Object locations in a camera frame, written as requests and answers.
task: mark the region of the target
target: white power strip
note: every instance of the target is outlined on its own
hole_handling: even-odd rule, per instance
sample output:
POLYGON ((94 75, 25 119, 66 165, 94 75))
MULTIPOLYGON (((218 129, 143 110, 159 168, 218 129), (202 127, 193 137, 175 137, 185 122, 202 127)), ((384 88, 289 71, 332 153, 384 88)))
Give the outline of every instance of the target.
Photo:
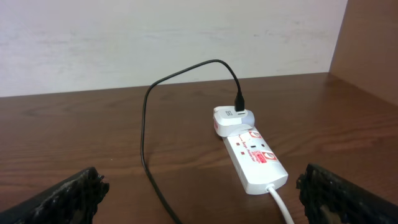
POLYGON ((265 194, 267 187, 286 183, 286 170, 256 128, 223 140, 247 194, 265 194))

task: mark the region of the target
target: white power cord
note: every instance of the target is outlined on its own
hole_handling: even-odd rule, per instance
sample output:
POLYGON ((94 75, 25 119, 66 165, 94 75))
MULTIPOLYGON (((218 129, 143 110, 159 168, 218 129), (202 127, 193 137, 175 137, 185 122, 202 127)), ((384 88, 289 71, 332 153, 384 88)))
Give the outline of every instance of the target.
POLYGON ((268 188, 266 188, 266 190, 272 195, 272 197, 275 199, 276 204, 278 204, 280 211, 282 212, 286 224, 294 224, 292 216, 290 216, 289 211, 287 210, 287 207, 284 203, 284 201, 281 199, 281 197, 279 196, 279 194, 276 192, 276 190, 274 189, 274 186, 269 186, 268 188))

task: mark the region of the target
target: power strip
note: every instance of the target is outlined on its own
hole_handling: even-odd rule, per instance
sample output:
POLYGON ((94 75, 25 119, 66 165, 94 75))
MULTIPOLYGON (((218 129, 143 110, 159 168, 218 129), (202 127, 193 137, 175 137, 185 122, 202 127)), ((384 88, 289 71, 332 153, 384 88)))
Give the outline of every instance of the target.
POLYGON ((265 194, 286 183, 286 170, 256 128, 223 141, 247 194, 265 194))

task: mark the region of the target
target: wood grain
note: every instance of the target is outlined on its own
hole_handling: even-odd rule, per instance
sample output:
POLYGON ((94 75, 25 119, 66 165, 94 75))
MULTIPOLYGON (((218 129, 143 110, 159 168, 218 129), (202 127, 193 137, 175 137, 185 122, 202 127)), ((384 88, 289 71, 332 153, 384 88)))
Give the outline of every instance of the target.
POLYGON ((330 72, 398 105, 398 1, 349 0, 330 72))
MULTIPOLYGON (((246 107, 278 155, 278 190, 308 223, 295 180, 320 164, 398 203, 398 108, 326 73, 241 80, 246 107)), ((0 98, 0 210, 88 166, 111 188, 95 223, 172 223, 139 159, 146 87, 0 98)), ((269 195, 247 195, 212 109, 233 104, 231 80, 162 85, 149 97, 146 158, 184 223, 283 223, 269 195)))

